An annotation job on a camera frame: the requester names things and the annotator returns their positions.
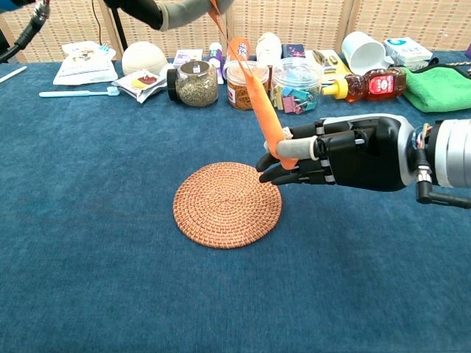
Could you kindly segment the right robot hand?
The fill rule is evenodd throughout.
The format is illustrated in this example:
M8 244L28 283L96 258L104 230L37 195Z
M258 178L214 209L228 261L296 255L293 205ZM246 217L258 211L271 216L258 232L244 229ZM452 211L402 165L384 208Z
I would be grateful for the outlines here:
M266 153L257 162L260 182L308 183L392 192L414 179L408 156L414 131L401 115L387 113L323 118L286 127L289 147L297 152L290 171Z

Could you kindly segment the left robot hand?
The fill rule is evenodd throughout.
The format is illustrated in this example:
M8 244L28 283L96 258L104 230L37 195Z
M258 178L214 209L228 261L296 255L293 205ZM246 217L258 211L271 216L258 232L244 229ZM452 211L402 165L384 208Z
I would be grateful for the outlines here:
M119 8L152 29L165 32L185 26L209 13L211 1L188 0L176 2L158 1L105 1L109 8Z

